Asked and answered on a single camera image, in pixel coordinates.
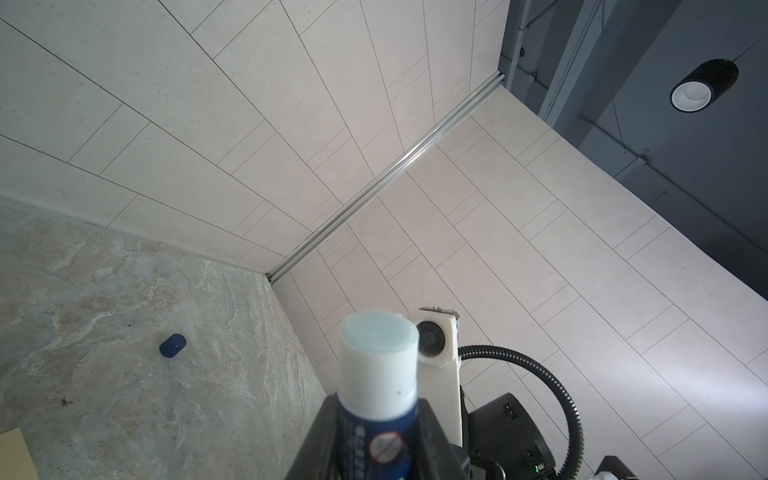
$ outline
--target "ceiling wire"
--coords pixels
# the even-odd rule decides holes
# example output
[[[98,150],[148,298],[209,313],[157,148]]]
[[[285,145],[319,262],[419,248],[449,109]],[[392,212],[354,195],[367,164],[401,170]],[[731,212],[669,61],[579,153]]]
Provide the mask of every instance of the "ceiling wire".
[[[608,51],[605,47],[605,0],[601,0],[602,6],[602,13],[601,13],[601,21],[600,21],[600,40],[603,45],[603,58],[605,59],[605,67],[608,67]],[[615,101],[616,94],[611,95],[611,105],[614,107],[614,118],[616,119],[616,129],[619,131],[619,140],[621,140],[622,144],[626,144],[624,142],[624,136],[621,134],[621,126],[619,125],[619,114],[616,112],[616,101]]]
[[[755,42],[754,42],[754,43],[752,43],[752,45],[750,45],[749,47],[747,47],[747,48],[746,48],[746,50],[744,50],[744,51],[742,51],[741,53],[739,53],[739,54],[736,56],[736,58],[734,58],[732,61],[736,61],[736,60],[738,60],[738,59],[739,59],[739,57],[740,57],[741,55],[744,55],[745,53],[747,53],[747,52],[750,50],[750,48],[752,48],[752,47],[754,47],[755,45],[757,45],[757,44],[760,42],[760,40],[763,40],[765,37],[768,37],[768,32],[767,32],[765,35],[763,35],[762,37],[760,37],[760,38],[758,38],[757,40],[755,40]]]

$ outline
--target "yellow paper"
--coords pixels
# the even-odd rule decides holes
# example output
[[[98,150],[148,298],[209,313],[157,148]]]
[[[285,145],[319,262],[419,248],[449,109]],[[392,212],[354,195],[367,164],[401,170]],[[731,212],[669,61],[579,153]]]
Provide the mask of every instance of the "yellow paper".
[[[3,480],[40,480],[29,456],[22,430],[0,435],[0,478]]]

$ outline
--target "black corrugated hose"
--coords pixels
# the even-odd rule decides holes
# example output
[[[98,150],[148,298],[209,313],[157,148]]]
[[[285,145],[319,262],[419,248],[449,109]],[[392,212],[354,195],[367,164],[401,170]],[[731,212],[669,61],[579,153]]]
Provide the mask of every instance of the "black corrugated hose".
[[[470,345],[458,349],[458,356],[462,360],[469,359],[497,359],[519,365],[536,375],[557,397],[560,406],[565,413],[568,422],[568,453],[560,471],[555,477],[557,480],[572,480],[576,478],[581,467],[581,457],[584,455],[584,432],[581,430],[581,419],[573,399],[558,379],[552,375],[542,364],[520,352],[492,345]]]

